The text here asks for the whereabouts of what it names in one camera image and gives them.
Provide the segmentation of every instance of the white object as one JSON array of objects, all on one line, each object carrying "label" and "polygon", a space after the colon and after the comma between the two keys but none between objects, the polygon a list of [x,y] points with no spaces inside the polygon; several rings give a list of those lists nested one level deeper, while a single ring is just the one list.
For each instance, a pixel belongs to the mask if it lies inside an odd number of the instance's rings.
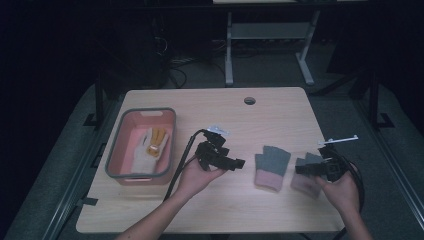
[{"label": "white object", "polygon": [[218,125],[212,125],[210,127],[208,127],[206,130],[208,130],[209,132],[214,132],[214,133],[218,133],[224,136],[229,136],[230,132],[225,131],[224,129],[220,128]]},{"label": "white object", "polygon": [[338,140],[334,140],[334,139],[330,138],[330,139],[328,139],[327,142],[318,141],[318,144],[319,145],[325,145],[325,144],[329,144],[329,143],[347,142],[347,141],[352,141],[352,140],[358,140],[358,136],[353,135],[353,137],[351,137],[351,138],[344,138],[344,139],[338,139]]},{"label": "white object", "polygon": [[154,173],[156,168],[156,162],[159,160],[162,155],[162,150],[165,147],[165,144],[168,140],[168,134],[165,133],[162,142],[159,146],[156,146],[159,149],[159,155],[154,157],[147,153],[147,149],[151,147],[150,140],[152,138],[153,129],[149,128],[140,138],[140,143],[137,145],[134,151],[134,162],[131,167],[132,173]]}]

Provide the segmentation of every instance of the wooden table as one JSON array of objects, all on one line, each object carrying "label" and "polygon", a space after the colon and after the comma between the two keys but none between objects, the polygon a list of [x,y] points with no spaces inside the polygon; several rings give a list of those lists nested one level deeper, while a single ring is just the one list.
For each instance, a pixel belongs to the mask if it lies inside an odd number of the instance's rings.
[{"label": "wooden table", "polygon": [[[253,97],[256,103],[245,104],[246,97]],[[227,172],[194,196],[166,233],[322,232],[343,227],[322,192],[314,200],[290,188],[296,158],[306,152],[318,154],[317,142],[324,140],[304,90],[224,88],[128,92],[88,193],[98,202],[84,205],[76,225],[79,232],[122,232],[162,202],[168,185],[121,186],[104,169],[122,113],[151,107],[176,111],[174,165],[190,136],[214,124],[230,131],[224,145],[230,149],[228,157],[246,160],[243,169]],[[204,140],[201,135],[197,137],[189,156]],[[292,154],[279,193],[254,185],[254,155],[262,153],[264,145]]]}]

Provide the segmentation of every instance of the person's left hand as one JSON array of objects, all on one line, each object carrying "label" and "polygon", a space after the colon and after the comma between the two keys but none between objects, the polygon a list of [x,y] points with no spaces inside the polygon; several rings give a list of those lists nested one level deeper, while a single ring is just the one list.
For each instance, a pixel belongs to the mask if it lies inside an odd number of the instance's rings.
[{"label": "person's left hand", "polygon": [[202,191],[214,179],[222,176],[226,171],[215,169],[213,171],[205,171],[199,164],[197,159],[188,163],[181,174],[178,188],[174,195],[178,195],[187,200]]}]

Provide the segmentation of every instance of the hand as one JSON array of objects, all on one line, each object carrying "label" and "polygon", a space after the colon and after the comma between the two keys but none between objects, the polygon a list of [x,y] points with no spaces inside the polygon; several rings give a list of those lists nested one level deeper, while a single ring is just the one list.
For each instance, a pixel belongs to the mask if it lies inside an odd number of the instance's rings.
[{"label": "hand", "polygon": [[202,191],[214,179],[222,176],[226,171],[215,169],[213,171],[205,171],[199,164],[197,159],[189,162],[181,174],[178,188],[174,195],[185,198],[187,201],[194,195]]},{"label": "hand", "polygon": [[328,200],[339,213],[359,212],[358,189],[350,172],[346,172],[339,180],[333,183],[327,182],[318,176],[315,177],[315,181],[321,186]]}]

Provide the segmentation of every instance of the metal stand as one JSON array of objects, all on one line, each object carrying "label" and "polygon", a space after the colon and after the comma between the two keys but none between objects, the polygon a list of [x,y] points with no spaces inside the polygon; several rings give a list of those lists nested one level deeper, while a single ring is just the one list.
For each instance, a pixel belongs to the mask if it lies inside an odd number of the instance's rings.
[{"label": "metal stand", "polygon": [[310,22],[295,23],[234,23],[232,14],[228,13],[227,54],[225,56],[225,86],[234,84],[233,64],[231,61],[232,39],[304,39],[302,51],[296,53],[296,60],[302,71],[306,84],[313,85],[314,80],[306,63],[306,55],[314,36],[320,11],[315,11]]}]

